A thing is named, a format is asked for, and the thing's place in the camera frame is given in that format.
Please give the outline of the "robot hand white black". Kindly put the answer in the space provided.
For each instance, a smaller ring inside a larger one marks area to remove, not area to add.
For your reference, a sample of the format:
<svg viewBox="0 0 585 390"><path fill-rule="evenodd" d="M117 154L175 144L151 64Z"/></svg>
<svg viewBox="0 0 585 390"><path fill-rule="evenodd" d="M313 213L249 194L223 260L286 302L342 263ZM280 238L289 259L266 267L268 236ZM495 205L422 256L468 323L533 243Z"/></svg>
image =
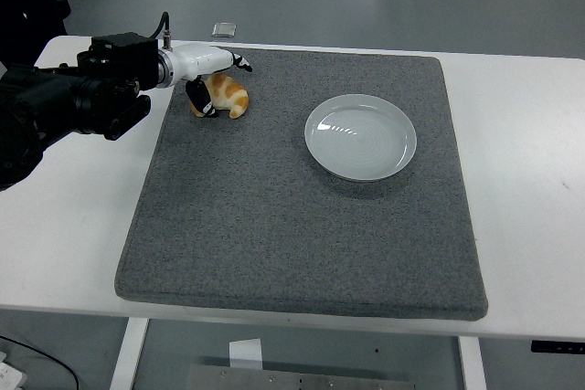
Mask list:
<svg viewBox="0 0 585 390"><path fill-rule="evenodd" d="M159 85L171 87L183 80L190 110L199 118L227 111L231 119L237 119L247 110L250 98L246 88L225 73L232 67L252 71L243 56L219 47L191 43L161 49Z"/></svg>

